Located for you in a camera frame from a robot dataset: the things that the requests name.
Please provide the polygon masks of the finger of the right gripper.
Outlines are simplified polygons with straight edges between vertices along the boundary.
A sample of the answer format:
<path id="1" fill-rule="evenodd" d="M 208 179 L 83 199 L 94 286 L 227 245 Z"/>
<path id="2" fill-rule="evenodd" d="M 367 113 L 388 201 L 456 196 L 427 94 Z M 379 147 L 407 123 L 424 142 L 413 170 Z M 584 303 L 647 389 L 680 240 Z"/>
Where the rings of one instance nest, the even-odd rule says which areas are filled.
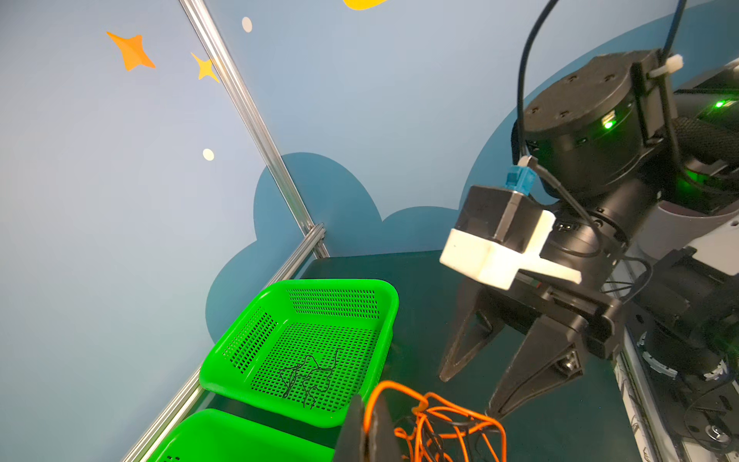
<path id="1" fill-rule="evenodd" d="M 498 383 L 486 415 L 503 419 L 522 405 L 584 375 L 585 319 L 561 323 L 546 315 L 531 325 Z"/>
<path id="2" fill-rule="evenodd" d="M 439 370 L 443 382 L 461 372 L 505 327 L 497 294 L 473 279 L 459 284 L 450 337 Z"/>

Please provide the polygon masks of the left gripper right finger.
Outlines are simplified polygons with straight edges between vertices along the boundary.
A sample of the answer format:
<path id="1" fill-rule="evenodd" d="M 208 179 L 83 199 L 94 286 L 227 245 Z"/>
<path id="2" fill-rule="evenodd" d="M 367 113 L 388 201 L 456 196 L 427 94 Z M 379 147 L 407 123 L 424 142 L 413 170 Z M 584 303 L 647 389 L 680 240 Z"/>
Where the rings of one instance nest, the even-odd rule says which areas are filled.
<path id="1" fill-rule="evenodd" d="M 387 400 L 381 396 L 371 412 L 371 425 L 366 440 L 366 460 L 369 462 L 400 462 L 401 451 Z"/>

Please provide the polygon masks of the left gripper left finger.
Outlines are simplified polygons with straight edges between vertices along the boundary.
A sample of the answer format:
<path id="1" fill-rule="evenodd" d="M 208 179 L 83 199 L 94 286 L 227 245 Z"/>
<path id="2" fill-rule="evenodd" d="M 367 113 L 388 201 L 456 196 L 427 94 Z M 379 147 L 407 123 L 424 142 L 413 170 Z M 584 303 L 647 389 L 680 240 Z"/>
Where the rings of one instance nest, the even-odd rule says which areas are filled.
<path id="1" fill-rule="evenodd" d="M 367 434 L 364 430 L 365 402 L 359 395 L 350 401 L 335 452 L 334 462 L 363 462 L 366 460 Z"/>

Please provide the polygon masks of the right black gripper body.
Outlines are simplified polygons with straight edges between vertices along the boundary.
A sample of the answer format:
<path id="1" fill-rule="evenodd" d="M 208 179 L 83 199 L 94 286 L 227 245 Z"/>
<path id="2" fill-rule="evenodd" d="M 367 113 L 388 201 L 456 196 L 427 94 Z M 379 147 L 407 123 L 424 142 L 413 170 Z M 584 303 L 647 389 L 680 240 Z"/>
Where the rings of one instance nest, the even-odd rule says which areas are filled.
<path id="1" fill-rule="evenodd" d="M 524 275 L 533 281 L 519 276 L 508 291 L 486 291 L 481 300 L 482 324 L 494 332 L 509 325 L 527 334 L 535 321 L 547 317 L 577 331 L 594 356 L 613 357 L 621 348 L 625 304 L 602 294 L 600 288 L 657 202 L 658 184 L 644 175 L 632 177 L 606 194 L 582 200 L 582 206 L 600 227 L 600 240 L 565 201 L 546 206 L 556 222 L 543 257 L 580 271 L 581 283 L 526 271 Z"/>

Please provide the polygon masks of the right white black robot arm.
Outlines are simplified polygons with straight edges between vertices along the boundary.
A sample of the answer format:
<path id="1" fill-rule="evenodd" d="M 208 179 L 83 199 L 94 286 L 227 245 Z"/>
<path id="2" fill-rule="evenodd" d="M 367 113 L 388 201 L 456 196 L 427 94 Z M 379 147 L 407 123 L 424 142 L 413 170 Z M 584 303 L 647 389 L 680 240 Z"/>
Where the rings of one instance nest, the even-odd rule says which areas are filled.
<path id="1" fill-rule="evenodd" d="M 738 209 L 737 92 L 674 90 L 679 66 L 659 50 L 592 59 L 525 108 L 504 185 L 469 189 L 440 257 L 463 279 L 439 377 L 504 327 L 523 333 L 490 415 L 578 379 L 590 357 L 613 359 L 631 333 L 669 431 L 737 450 L 737 277 L 663 226 L 667 253 L 604 292 L 659 206 L 697 219 Z"/>

